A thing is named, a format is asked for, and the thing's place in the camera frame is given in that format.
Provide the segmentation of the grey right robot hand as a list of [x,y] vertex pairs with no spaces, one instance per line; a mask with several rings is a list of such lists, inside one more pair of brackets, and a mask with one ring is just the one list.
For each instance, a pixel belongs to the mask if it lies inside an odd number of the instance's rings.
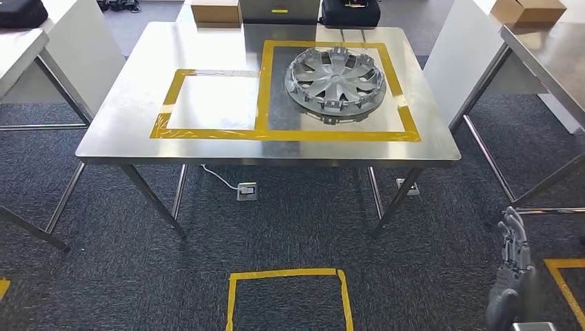
[[503,234],[502,262],[488,295],[487,330],[511,330],[514,323],[527,322],[533,313],[531,288],[536,271],[523,219],[508,206],[497,224]]

